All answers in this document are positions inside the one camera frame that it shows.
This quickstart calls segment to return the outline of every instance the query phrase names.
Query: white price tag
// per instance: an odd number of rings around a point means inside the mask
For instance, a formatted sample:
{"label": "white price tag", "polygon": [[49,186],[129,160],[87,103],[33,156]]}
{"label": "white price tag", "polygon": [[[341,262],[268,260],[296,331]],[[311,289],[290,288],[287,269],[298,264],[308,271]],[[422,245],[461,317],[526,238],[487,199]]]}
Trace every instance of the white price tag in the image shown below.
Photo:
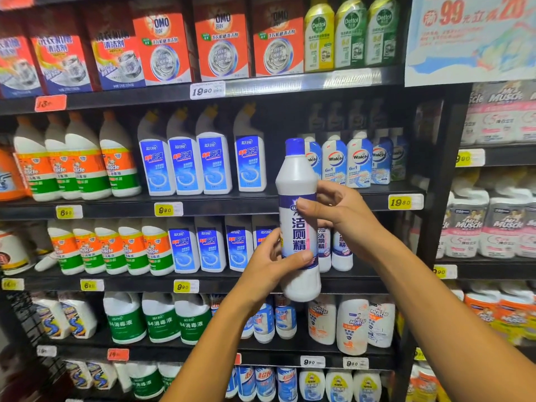
{"label": "white price tag", "polygon": [[213,99],[215,97],[225,97],[224,80],[192,83],[190,85],[190,98],[192,100]]}
{"label": "white price tag", "polygon": [[36,352],[39,357],[56,357],[58,348],[56,346],[37,346]]}
{"label": "white price tag", "polygon": [[326,368],[326,358],[323,355],[301,355],[300,365],[304,368]]}
{"label": "white price tag", "polygon": [[434,273],[439,279],[457,279],[458,265],[434,265]]}
{"label": "white price tag", "polygon": [[369,369],[368,358],[366,357],[343,357],[343,368],[345,369]]}

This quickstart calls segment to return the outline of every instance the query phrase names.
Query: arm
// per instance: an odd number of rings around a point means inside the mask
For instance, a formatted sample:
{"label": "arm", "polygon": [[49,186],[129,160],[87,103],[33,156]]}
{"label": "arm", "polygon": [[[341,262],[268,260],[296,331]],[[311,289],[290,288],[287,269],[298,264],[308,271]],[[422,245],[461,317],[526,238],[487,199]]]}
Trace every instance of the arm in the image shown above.
{"label": "arm", "polygon": [[[309,250],[281,259],[279,235],[280,230],[274,229],[257,247],[160,402],[221,402],[224,399],[247,319],[260,309],[283,276],[312,260]],[[207,372],[211,373],[210,386],[199,385],[199,378]]]}
{"label": "arm", "polygon": [[374,217],[361,195],[318,183],[318,200],[300,199],[305,216],[327,220],[371,263],[393,295],[441,385],[458,402],[529,402],[536,366],[500,338]]}

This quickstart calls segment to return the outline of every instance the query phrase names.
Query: green label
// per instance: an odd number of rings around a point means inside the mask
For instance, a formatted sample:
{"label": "green label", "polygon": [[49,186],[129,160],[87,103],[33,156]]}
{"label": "green label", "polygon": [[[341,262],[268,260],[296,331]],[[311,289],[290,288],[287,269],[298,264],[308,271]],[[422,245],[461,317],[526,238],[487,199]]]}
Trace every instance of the green label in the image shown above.
{"label": "green label", "polygon": [[173,265],[173,254],[166,255],[162,258],[156,258],[156,259],[149,259],[149,262],[151,263],[151,269],[153,271],[160,271],[164,270],[171,265]]}
{"label": "green label", "polygon": [[130,380],[132,381],[134,396],[138,398],[147,398],[153,395],[156,396],[164,388],[164,383],[158,370],[155,370],[152,374],[145,377],[130,377]]}
{"label": "green label", "polygon": [[145,320],[147,320],[149,337],[155,340],[171,337],[181,331],[181,326],[175,309],[160,315],[145,315]]}
{"label": "green label", "polygon": [[312,20],[311,27],[315,33],[322,33],[326,29],[326,20],[324,19],[324,17],[318,16],[317,18]]}
{"label": "green label", "polygon": [[139,186],[138,174],[113,176],[110,178],[110,186],[116,190],[137,188]]}
{"label": "green label", "polygon": [[132,340],[145,332],[142,310],[119,316],[108,316],[111,337],[114,340]]}
{"label": "green label", "polygon": [[50,193],[57,192],[59,190],[56,178],[41,179],[40,181],[29,181],[30,190],[32,193]]}
{"label": "green label", "polygon": [[104,260],[102,258],[102,254],[97,254],[92,257],[84,257],[82,256],[82,259],[84,260],[84,266],[88,269],[90,268],[96,268],[98,266],[101,266],[104,264]]}
{"label": "green label", "polygon": [[63,192],[77,192],[78,183],[76,178],[57,179],[59,189]]}
{"label": "green label", "polygon": [[58,258],[58,264],[62,270],[70,270],[77,266],[84,265],[84,260],[82,260],[80,254],[77,254],[69,258]]}
{"label": "green label", "polygon": [[169,386],[171,385],[171,382],[173,382],[175,378],[170,378],[170,377],[164,377],[162,376],[162,382],[164,382],[164,391],[167,391],[167,389],[169,388]]}
{"label": "green label", "polygon": [[84,193],[99,192],[101,190],[110,189],[108,175],[97,176],[96,178],[78,178],[78,189]]}
{"label": "green label", "polygon": [[147,254],[135,258],[125,257],[125,259],[129,270],[137,270],[139,268],[143,268],[144,266],[149,265],[149,258],[147,257]]}
{"label": "green label", "polygon": [[198,341],[201,334],[209,324],[212,313],[207,310],[205,313],[194,317],[182,317],[179,316],[181,324],[181,337],[187,341]]}

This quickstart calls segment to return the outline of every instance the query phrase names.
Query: washing machine cleaner box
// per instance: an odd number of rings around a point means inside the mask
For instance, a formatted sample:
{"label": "washing machine cleaner box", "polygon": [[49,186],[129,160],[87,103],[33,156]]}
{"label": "washing machine cleaner box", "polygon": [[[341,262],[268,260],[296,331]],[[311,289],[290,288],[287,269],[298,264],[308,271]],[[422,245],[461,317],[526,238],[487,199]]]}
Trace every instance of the washing machine cleaner box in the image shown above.
{"label": "washing machine cleaner box", "polygon": [[24,11],[48,94],[100,90],[89,39],[71,5]]}
{"label": "washing machine cleaner box", "polygon": [[303,73],[302,0],[251,0],[255,74]]}
{"label": "washing machine cleaner box", "polygon": [[199,60],[193,20],[181,0],[132,0],[134,30],[147,86],[193,82]]}
{"label": "washing machine cleaner box", "polygon": [[245,0],[193,0],[201,80],[251,77]]}
{"label": "washing machine cleaner box", "polygon": [[100,2],[84,8],[84,14],[102,89],[144,87],[130,8],[125,8],[124,1]]}
{"label": "washing machine cleaner box", "polygon": [[0,16],[0,92],[5,99],[42,96],[42,76],[33,47],[14,13]]}
{"label": "washing machine cleaner box", "polygon": [[338,139],[322,145],[322,180],[346,185],[346,155],[344,142]]}

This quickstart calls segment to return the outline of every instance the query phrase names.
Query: yellow dettol bottle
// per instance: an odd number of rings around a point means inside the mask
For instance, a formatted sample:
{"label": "yellow dettol bottle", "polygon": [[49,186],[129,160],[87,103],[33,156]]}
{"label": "yellow dettol bottle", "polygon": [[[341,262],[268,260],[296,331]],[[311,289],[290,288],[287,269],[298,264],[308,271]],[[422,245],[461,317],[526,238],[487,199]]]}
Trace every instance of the yellow dettol bottle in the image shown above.
{"label": "yellow dettol bottle", "polygon": [[327,0],[311,0],[305,15],[305,72],[333,70],[334,22]]}

